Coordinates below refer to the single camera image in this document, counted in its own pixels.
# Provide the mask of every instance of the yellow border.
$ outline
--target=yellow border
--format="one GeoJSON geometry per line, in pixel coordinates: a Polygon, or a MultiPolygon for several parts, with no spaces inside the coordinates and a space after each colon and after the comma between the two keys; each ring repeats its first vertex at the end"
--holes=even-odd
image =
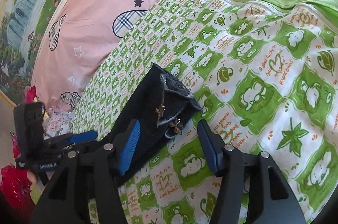
{"type": "Polygon", "coordinates": [[[12,100],[9,99],[7,95],[4,94],[1,90],[0,90],[0,98],[3,99],[6,102],[6,104],[8,104],[11,108],[14,108],[16,106],[16,104],[14,104],[12,100]]]}

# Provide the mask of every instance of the green blanket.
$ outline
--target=green blanket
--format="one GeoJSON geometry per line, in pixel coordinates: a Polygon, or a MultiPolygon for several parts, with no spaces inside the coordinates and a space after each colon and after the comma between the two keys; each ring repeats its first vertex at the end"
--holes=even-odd
{"type": "MultiPolygon", "coordinates": [[[[100,139],[153,62],[203,106],[119,189],[128,223],[209,222],[220,179],[204,159],[200,119],[243,152],[268,151],[308,222],[331,196],[338,179],[337,1],[306,0],[323,14],[302,0],[266,1],[160,0],[90,81],[74,110],[73,132],[94,129],[100,139]]],[[[247,200],[246,192],[239,223],[247,200]]],[[[94,200],[90,209],[96,223],[94,200]]]]}

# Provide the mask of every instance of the folded black garment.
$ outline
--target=folded black garment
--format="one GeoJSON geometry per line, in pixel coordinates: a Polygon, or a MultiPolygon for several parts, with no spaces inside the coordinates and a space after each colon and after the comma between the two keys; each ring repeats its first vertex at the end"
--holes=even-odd
{"type": "Polygon", "coordinates": [[[153,64],[121,111],[111,132],[100,146],[112,143],[126,131],[130,121],[140,121],[141,133],[129,170],[117,179],[118,186],[127,182],[142,166],[191,119],[201,107],[180,80],[153,64]]]}

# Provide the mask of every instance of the metal rivet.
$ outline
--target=metal rivet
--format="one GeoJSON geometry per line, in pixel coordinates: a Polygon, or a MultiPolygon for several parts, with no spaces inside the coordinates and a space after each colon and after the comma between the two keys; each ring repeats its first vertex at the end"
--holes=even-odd
{"type": "Polygon", "coordinates": [[[225,145],[224,148],[225,148],[226,151],[233,151],[234,150],[234,146],[230,145],[230,144],[225,145]]]}
{"type": "Polygon", "coordinates": [[[267,151],[262,151],[262,152],[261,152],[261,156],[262,156],[263,158],[269,158],[270,154],[269,154],[267,151]]]}
{"type": "Polygon", "coordinates": [[[111,143],[108,143],[108,144],[105,144],[105,145],[104,145],[104,149],[105,149],[106,151],[110,151],[110,150],[112,150],[113,148],[114,148],[114,145],[111,144],[111,143]]]}
{"type": "Polygon", "coordinates": [[[68,153],[68,157],[69,157],[69,158],[74,158],[76,155],[77,155],[77,152],[76,152],[76,151],[70,151],[70,152],[68,153]]]}

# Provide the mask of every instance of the blue rubber grip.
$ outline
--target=blue rubber grip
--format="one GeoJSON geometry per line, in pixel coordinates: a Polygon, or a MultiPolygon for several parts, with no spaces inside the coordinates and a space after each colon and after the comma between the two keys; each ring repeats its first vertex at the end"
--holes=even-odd
{"type": "Polygon", "coordinates": [[[88,131],[88,132],[83,132],[83,133],[76,134],[76,135],[72,136],[69,139],[69,142],[71,144],[77,144],[77,143],[83,143],[83,142],[95,140],[96,138],[97,138],[97,132],[96,131],[88,131]]]}

